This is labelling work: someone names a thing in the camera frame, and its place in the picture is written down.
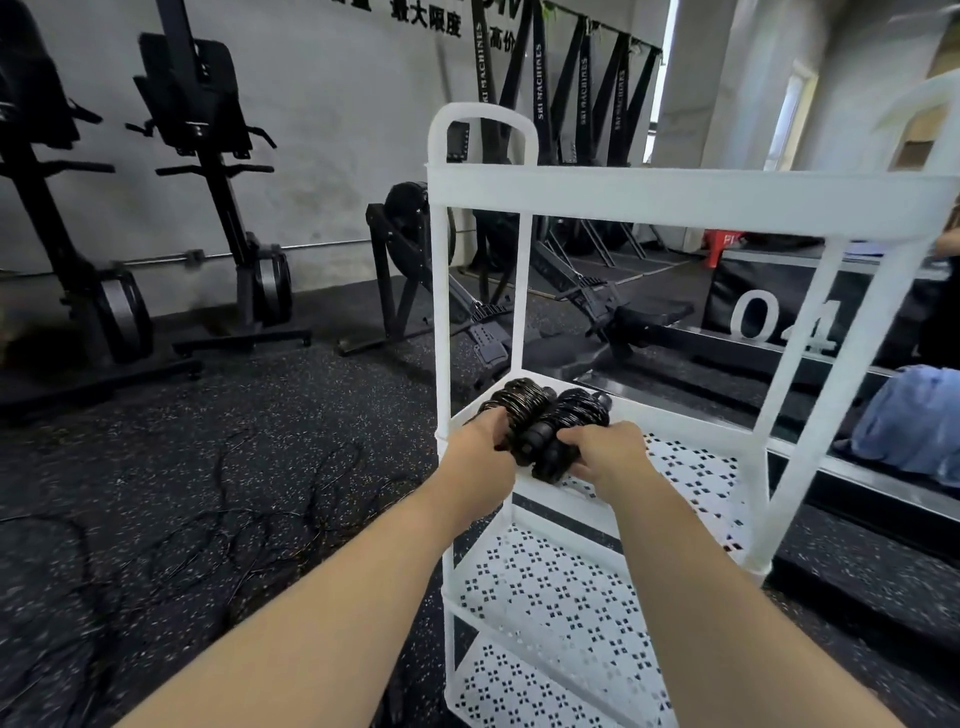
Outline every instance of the white plastic cart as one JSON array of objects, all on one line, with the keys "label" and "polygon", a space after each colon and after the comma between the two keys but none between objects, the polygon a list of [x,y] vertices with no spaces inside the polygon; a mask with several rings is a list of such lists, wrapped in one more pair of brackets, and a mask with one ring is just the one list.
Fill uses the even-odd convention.
[{"label": "white plastic cart", "polygon": [[[868,156],[889,160],[917,111],[949,105],[922,173],[538,167],[537,132],[529,119],[489,104],[450,104],[441,109],[430,127],[427,167],[433,259],[446,257],[444,207],[518,212],[520,221],[512,369],[452,418],[447,276],[444,266],[434,266],[440,456],[451,428],[475,414],[506,380],[528,376],[558,392],[573,386],[523,369],[527,301],[523,292],[534,215],[823,236],[827,240],[823,259],[752,430],[613,398],[612,421],[633,420],[643,429],[654,465],[760,584],[960,191],[956,174],[960,108],[953,103],[958,87],[960,71],[926,81],[899,99],[876,126]],[[524,140],[522,165],[446,163],[447,127],[476,117],[519,130]],[[766,443],[851,239],[893,245],[770,497]],[[529,469],[518,469],[514,490],[618,536],[611,508],[587,483],[567,477],[559,486],[546,485],[533,479]],[[454,567],[451,549],[444,555],[443,568],[445,697],[462,720],[484,728],[614,724],[652,728],[676,723],[620,554],[508,498],[459,564]],[[454,618],[479,632],[458,667]]]}]

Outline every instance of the number 04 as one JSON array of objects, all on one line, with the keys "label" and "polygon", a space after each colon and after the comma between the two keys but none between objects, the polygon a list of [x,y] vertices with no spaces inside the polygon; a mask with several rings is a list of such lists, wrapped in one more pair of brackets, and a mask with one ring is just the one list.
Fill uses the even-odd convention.
[{"label": "number 04", "polygon": [[[743,316],[747,312],[747,306],[751,301],[763,301],[766,305],[767,313],[763,319],[763,326],[756,336],[743,335]],[[824,302],[820,307],[820,314],[817,316],[816,327],[813,329],[813,336],[807,342],[806,346],[814,353],[832,352],[836,349],[837,343],[829,340],[830,330],[833,328],[833,322],[836,320],[837,312],[840,310],[840,302],[830,300]],[[770,291],[763,291],[755,288],[747,291],[736,302],[733,307],[733,313],[730,317],[730,333],[740,339],[748,341],[767,341],[773,332],[777,329],[777,322],[780,320],[780,302]],[[780,334],[784,341],[789,340],[793,333],[793,327],[789,326]]]}]

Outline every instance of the hand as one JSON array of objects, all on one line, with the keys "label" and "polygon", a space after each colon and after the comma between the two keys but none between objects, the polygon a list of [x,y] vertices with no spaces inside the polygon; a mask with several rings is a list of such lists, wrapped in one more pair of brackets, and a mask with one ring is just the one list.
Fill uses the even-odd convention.
[{"label": "hand", "polygon": [[570,473],[593,483],[597,496],[613,504],[619,492],[657,471],[647,457],[640,428],[631,422],[609,427],[586,425],[562,429],[557,439],[580,449],[580,459]]},{"label": "hand", "polygon": [[453,536],[489,515],[514,487],[514,457],[494,449],[507,427],[507,410],[495,407],[454,431],[440,467],[421,488],[450,519]]}]

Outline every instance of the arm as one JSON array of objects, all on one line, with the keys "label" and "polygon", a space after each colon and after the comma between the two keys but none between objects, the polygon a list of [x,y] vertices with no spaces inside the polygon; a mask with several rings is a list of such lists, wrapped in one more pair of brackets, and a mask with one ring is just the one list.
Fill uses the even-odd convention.
[{"label": "arm", "polygon": [[960,255],[960,228],[948,230],[938,237],[933,247],[933,254],[937,257]]},{"label": "arm", "polygon": [[238,625],[119,724],[369,726],[437,561],[514,485],[506,410],[454,433],[413,494]]},{"label": "arm", "polygon": [[609,503],[684,728],[895,728],[900,722],[736,565],[654,469],[632,423],[575,427],[573,474]]}]

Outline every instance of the forearm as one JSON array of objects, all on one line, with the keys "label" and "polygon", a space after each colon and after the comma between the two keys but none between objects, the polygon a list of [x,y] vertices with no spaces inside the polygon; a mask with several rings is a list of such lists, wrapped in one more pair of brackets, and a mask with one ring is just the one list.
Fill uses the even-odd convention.
[{"label": "forearm", "polygon": [[960,255],[960,228],[948,230],[938,237],[933,248],[933,254],[937,257]]},{"label": "forearm", "polygon": [[370,725],[455,535],[434,485],[428,480],[212,645],[124,728]]},{"label": "forearm", "polygon": [[753,585],[669,483],[652,469],[643,478],[613,507],[682,726],[900,725]]}]

